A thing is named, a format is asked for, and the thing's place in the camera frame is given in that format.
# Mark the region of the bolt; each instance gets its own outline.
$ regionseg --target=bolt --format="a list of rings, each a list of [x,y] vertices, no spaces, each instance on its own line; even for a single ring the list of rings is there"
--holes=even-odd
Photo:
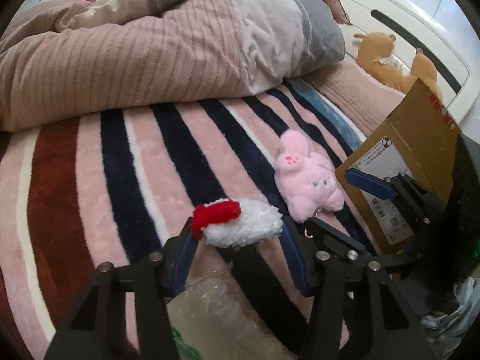
[[[330,258],[330,253],[324,250],[320,250],[315,254],[316,258],[318,258],[320,261],[327,261]]]
[[[162,255],[162,252],[155,251],[155,252],[151,253],[149,257],[150,257],[150,260],[152,260],[154,263],[156,263],[157,261],[160,261],[163,258],[163,255]]]
[[[375,260],[372,260],[368,263],[368,267],[372,270],[372,271],[379,271],[380,268],[382,268],[382,266],[380,265],[380,263],[378,261],[375,261]]]
[[[108,272],[112,268],[113,268],[113,264],[111,262],[105,261],[102,264],[100,264],[97,269],[100,272],[105,273],[105,272]]]
[[[358,257],[359,257],[359,254],[354,251],[354,250],[349,250],[348,252],[346,252],[346,256],[351,260],[351,261],[355,261]]]

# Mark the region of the white label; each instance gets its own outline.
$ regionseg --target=white label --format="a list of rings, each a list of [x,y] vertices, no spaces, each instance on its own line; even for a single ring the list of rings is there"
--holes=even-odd
[[[399,172],[405,172],[412,177],[405,160],[387,136],[378,141],[352,167],[379,179],[395,177]],[[390,200],[379,199],[364,191],[362,193],[375,214],[389,245],[395,245],[413,235],[412,229]]]

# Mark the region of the pink bunny plush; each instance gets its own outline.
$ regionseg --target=pink bunny plush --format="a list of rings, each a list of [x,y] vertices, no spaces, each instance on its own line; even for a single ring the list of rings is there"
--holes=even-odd
[[[295,130],[287,130],[280,137],[275,183],[290,216],[300,223],[313,216],[318,208],[340,211],[345,203],[333,164],[311,151],[310,141]]]

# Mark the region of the brown stuffed toy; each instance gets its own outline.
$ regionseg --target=brown stuffed toy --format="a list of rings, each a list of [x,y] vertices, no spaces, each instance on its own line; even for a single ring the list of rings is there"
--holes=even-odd
[[[442,91],[437,84],[437,69],[421,49],[417,49],[410,74],[403,75],[392,57],[394,42],[397,40],[395,35],[372,32],[368,35],[357,33],[354,37],[362,39],[358,48],[358,65],[382,84],[406,94],[419,78],[442,100]]]

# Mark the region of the black slot on headboard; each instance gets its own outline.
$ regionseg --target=black slot on headboard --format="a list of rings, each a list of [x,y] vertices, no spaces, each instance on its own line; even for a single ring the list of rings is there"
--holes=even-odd
[[[448,85],[454,90],[455,94],[460,92],[462,86],[457,81],[457,79],[453,76],[453,74],[448,70],[448,68],[442,63],[437,56],[431,52],[431,50],[416,36],[414,36],[411,32],[409,32],[406,28],[402,27],[393,19],[389,18],[387,15],[383,14],[377,9],[374,9],[370,12],[371,16],[380,21],[381,23],[385,24],[388,28],[392,31],[399,34],[403,39],[405,39],[408,43],[410,43],[414,48],[421,48],[423,50],[423,54],[425,54],[429,59],[433,62],[439,74],[443,76],[445,81],[447,81]]]

